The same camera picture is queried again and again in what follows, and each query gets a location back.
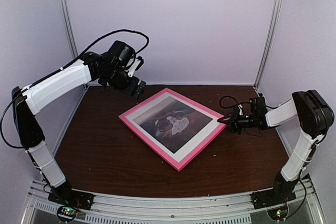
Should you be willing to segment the landscape photo with white border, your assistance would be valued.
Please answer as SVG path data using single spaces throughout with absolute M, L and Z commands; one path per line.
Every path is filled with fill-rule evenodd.
M 212 118 L 169 96 L 134 119 L 134 122 L 176 153 Z

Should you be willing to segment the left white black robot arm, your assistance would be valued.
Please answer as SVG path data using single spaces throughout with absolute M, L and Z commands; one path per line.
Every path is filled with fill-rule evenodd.
M 13 118 L 20 148 L 29 155 L 51 187 L 52 194 L 64 205 L 75 201 L 75 192 L 46 143 L 39 114 L 65 94 L 93 81 L 127 95 L 139 96 L 145 83 L 134 74 L 143 63 L 143 58 L 128 47 L 116 52 L 109 50 L 101 55 L 87 52 L 44 78 L 13 89 Z

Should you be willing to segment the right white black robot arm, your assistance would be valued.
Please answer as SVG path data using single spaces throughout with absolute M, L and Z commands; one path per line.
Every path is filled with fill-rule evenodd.
M 285 103 L 270 107 L 263 96 L 248 101 L 250 114 L 244 114 L 243 104 L 231 105 L 231 113 L 219 118 L 229 131 L 240 134 L 245 128 L 274 129 L 298 118 L 300 135 L 288 161 L 274 180 L 269 199 L 279 204 L 292 193 L 301 173 L 311 162 L 316 148 L 324 141 L 334 122 L 334 112 L 317 90 L 297 91 Z

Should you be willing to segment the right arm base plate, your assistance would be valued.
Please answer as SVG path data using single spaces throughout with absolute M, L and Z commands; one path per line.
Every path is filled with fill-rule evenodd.
M 273 189 L 264 191 L 254 191 L 250 194 L 254 209 L 267 208 L 275 205 L 284 204 L 285 201 L 296 199 L 295 193 L 276 196 Z

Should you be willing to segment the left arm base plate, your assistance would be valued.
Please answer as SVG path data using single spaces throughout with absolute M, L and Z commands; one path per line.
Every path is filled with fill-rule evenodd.
M 52 187 L 48 200 L 71 208 L 90 210 L 94 195 L 77 190 L 70 186 Z

